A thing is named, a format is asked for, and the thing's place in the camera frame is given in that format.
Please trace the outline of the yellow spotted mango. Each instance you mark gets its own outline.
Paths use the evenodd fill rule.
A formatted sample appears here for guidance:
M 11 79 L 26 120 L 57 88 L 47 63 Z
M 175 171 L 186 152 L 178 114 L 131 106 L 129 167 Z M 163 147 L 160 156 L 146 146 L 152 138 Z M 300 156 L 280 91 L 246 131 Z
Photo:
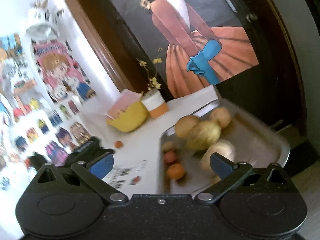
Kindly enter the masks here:
M 190 150 L 202 151 L 216 143 L 221 135 L 221 127 L 213 121 L 201 121 L 190 131 L 186 147 Z

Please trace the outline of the colourful houses drawing sheet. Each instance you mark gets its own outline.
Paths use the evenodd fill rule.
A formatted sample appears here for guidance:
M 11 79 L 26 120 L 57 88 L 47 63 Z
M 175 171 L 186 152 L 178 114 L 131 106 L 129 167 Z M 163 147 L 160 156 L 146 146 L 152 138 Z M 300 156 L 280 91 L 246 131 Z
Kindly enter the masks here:
M 61 166 L 93 134 L 83 123 L 82 108 L 69 101 L 58 108 L 27 107 L 24 114 L 1 95 L 1 178 L 34 153 Z

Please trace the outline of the colourful room scene poster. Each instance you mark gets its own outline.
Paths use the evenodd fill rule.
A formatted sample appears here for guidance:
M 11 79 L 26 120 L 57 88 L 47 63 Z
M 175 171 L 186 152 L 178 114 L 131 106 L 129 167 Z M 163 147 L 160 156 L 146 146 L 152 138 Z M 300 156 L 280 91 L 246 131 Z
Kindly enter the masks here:
M 43 108 L 43 94 L 25 56 L 18 33 L 1 37 L 1 94 L 12 108 L 15 122 Z

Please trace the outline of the white orange cup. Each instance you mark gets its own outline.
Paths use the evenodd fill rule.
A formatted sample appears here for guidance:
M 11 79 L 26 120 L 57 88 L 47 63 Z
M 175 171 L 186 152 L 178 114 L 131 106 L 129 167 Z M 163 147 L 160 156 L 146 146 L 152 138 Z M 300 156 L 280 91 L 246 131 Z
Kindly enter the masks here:
M 156 89 L 152 89 L 142 96 L 141 102 L 148 110 L 150 116 L 154 119 L 160 118 L 169 111 L 163 96 L 160 91 Z

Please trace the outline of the brown round fruit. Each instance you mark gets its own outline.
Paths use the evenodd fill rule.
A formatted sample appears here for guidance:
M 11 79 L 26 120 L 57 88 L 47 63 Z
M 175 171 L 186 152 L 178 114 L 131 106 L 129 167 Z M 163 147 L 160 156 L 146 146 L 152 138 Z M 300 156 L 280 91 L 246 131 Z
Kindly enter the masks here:
M 181 139 L 186 139 L 192 128 L 200 122 L 200 119 L 194 115 L 187 115 L 180 118 L 175 124 L 175 134 Z

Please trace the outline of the white utensil holder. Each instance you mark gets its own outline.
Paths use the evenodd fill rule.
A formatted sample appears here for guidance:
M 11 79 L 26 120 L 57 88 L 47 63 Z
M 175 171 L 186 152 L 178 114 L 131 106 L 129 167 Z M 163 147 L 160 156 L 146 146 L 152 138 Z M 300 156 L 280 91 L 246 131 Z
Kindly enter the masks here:
M 59 19 L 65 10 L 50 10 L 48 0 L 36 0 L 28 10 L 26 35 L 33 40 L 54 40 L 60 36 Z

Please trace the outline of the yellow lemon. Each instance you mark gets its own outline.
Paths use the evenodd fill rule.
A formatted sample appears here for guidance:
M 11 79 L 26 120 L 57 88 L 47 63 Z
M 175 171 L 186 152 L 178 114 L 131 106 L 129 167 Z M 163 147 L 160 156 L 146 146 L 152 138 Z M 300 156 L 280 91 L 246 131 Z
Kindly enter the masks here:
M 231 123 L 232 115 L 226 107 L 217 107 L 212 110 L 209 119 L 225 129 Z

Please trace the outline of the silver metal tray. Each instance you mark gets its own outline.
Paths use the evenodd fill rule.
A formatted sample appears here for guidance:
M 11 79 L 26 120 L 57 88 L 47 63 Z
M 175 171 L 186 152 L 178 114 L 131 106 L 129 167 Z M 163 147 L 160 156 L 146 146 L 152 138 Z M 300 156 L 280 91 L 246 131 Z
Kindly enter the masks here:
M 266 168 L 270 163 L 285 166 L 290 154 L 289 143 L 234 103 L 226 99 L 214 100 L 194 111 L 193 115 L 202 121 L 207 120 L 217 107 L 226 107 L 231 112 L 231 123 L 222 131 L 220 138 L 234 147 L 236 163 L 244 161 L 254 168 Z M 159 193 L 195 196 L 219 181 L 218 176 L 201 168 L 200 161 L 205 153 L 188 150 L 185 140 L 176 137 L 174 127 L 163 132 L 160 144 L 169 141 L 175 145 L 178 160 L 186 174 L 178 181 L 170 180 L 167 176 L 168 165 L 162 161 L 159 167 Z

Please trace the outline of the lady in orange dress poster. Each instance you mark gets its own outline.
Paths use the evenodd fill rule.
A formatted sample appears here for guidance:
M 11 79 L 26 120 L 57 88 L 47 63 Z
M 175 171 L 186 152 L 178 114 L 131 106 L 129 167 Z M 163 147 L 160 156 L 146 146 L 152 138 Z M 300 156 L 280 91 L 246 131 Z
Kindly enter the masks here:
M 259 61 L 232 0 L 109 0 L 175 98 Z

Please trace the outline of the small orange fruit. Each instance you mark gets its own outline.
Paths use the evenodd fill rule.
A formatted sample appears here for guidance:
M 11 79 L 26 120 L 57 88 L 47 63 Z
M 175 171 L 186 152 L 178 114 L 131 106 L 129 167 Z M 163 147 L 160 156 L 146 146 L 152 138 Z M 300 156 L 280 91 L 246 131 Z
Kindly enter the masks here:
M 116 141 L 114 143 L 114 146 L 115 146 L 115 148 L 122 148 L 123 147 L 123 143 L 120 140 L 118 140 L 118 141 Z

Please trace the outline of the small orange mandarin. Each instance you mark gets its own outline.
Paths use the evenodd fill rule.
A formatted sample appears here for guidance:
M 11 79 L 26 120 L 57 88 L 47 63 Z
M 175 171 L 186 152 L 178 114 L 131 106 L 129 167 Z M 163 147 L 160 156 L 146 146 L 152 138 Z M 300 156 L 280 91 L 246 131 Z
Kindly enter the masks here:
M 170 180 L 180 180 L 185 176 L 185 169 L 182 164 L 171 165 L 167 170 L 167 176 Z

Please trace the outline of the red cherry tomato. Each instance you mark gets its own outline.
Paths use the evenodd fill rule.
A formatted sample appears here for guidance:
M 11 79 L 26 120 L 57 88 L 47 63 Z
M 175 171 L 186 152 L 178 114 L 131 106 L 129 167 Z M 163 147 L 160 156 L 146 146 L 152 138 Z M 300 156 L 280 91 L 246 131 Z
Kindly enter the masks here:
M 178 161 L 178 157 L 174 151 L 169 151 L 163 155 L 163 160 L 165 164 L 172 165 Z

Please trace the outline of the pink paper packet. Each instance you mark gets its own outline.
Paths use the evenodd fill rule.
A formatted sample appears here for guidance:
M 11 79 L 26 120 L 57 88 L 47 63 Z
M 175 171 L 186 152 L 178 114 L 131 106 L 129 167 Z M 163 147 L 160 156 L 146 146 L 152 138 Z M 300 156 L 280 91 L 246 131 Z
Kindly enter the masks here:
M 111 119 L 116 119 L 121 113 L 125 112 L 129 106 L 139 101 L 141 96 L 141 93 L 124 89 L 121 92 L 120 97 L 117 98 L 112 107 L 107 111 L 107 116 Z

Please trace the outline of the round door knob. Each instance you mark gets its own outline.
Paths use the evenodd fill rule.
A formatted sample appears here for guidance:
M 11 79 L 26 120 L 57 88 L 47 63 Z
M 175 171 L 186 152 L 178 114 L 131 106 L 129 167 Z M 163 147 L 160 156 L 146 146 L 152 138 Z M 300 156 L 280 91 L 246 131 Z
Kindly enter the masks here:
M 253 22 L 255 22 L 255 21 L 258 20 L 258 17 L 257 17 L 256 14 L 250 13 L 250 14 L 247 14 L 247 15 L 246 15 L 246 20 L 247 20 L 249 23 L 253 23 Z

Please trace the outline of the cartoon girl with bear poster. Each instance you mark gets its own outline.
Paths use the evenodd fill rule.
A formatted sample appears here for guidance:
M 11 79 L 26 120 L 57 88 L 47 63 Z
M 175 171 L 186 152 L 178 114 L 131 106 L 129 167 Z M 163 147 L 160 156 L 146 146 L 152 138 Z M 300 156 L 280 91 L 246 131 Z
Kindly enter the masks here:
M 31 42 L 39 75 L 53 103 L 72 95 L 81 102 L 96 96 L 80 64 L 70 54 L 69 46 L 58 40 Z

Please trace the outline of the yellow bowl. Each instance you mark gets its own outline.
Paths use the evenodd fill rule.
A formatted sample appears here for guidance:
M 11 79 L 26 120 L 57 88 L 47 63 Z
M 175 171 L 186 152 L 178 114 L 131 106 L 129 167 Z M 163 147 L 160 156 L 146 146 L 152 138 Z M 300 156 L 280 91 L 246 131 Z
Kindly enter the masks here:
M 129 133 L 146 122 L 149 112 L 141 101 L 130 105 L 126 111 L 121 112 L 114 120 L 107 118 L 106 123 L 123 133 Z

